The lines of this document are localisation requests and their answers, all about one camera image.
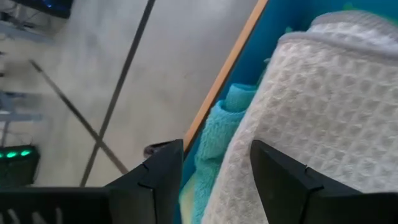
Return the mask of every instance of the floor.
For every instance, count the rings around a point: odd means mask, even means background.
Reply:
[[[144,160],[145,146],[183,138],[255,3],[155,3],[103,137],[127,169]],[[22,128],[42,154],[36,186],[79,186],[95,140],[26,59],[43,68],[99,133],[145,5],[75,0],[71,18],[57,23],[53,45],[0,42],[1,50],[12,52],[1,88],[30,93],[22,110],[44,115]],[[120,175],[99,150],[85,185],[102,186]]]

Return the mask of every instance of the green led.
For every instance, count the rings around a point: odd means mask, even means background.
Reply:
[[[27,156],[27,155],[29,155],[31,152],[29,151],[29,150],[23,150],[22,152],[21,152],[21,156]]]
[[[13,158],[13,157],[16,157],[17,155],[18,155],[18,153],[16,153],[16,152],[8,152],[7,158]]]

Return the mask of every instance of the black device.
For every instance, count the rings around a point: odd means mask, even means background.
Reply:
[[[0,188],[0,223],[172,223],[183,142],[162,150],[105,187]]]
[[[251,165],[269,224],[398,223],[398,194],[363,194],[255,140]]]
[[[51,16],[68,19],[73,0],[11,0]]]
[[[33,184],[39,159],[33,145],[0,147],[0,187]]]

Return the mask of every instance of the concrete floor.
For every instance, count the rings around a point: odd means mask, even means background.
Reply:
[[[183,138],[255,3],[155,3],[104,136],[128,169],[144,160],[145,146]],[[75,0],[53,45],[15,40],[0,42],[0,49],[34,58],[99,131],[145,5],[145,0]],[[32,93],[31,109],[45,115],[31,128],[42,151],[35,184],[77,186],[94,139],[24,59],[9,71],[2,89]],[[99,151],[87,186],[120,175]]]

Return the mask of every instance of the teal towel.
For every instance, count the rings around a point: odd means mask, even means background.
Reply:
[[[199,224],[228,144],[250,105],[256,86],[232,84],[225,100],[211,109],[195,155],[196,182],[192,224]]]

